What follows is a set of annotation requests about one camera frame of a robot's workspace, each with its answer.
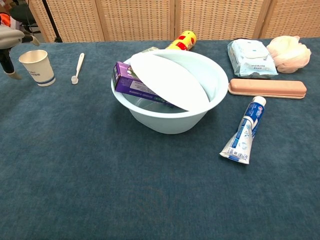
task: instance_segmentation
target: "wet wipes package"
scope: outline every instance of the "wet wipes package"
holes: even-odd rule
[[[274,60],[261,41],[233,40],[227,50],[234,74],[238,77],[268,79],[278,75]]]
[[[112,73],[115,91],[173,107],[174,105],[150,90],[134,73],[131,66],[118,61]]]

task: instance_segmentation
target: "blue table cloth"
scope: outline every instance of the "blue table cloth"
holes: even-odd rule
[[[230,80],[229,42],[192,51]],[[303,81],[306,97],[267,98],[250,165],[219,153],[251,96],[227,93],[177,135],[147,128],[114,98],[116,61],[169,41],[14,47],[23,79],[0,74],[0,239],[320,239],[320,39],[301,42],[310,63],[274,79]],[[37,86],[18,62],[33,49],[48,52],[53,85]]]

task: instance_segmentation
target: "white plastic lid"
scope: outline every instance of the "white plastic lid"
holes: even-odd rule
[[[267,100],[263,96],[255,96],[253,98],[253,102],[261,104],[262,106],[265,106],[267,103]]]
[[[130,59],[137,77],[158,96],[187,111],[197,111],[209,104],[208,96],[186,68],[154,54],[137,53]]]

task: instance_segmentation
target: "toothpaste tube cap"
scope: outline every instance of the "toothpaste tube cap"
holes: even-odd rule
[[[267,100],[263,96],[255,96],[253,98],[253,102],[261,104],[262,106],[265,106],[267,103]]]

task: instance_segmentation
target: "orange fabric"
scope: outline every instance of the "orange fabric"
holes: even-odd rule
[[[8,27],[11,26],[10,16],[6,13],[0,13],[1,17],[1,24],[7,25]]]

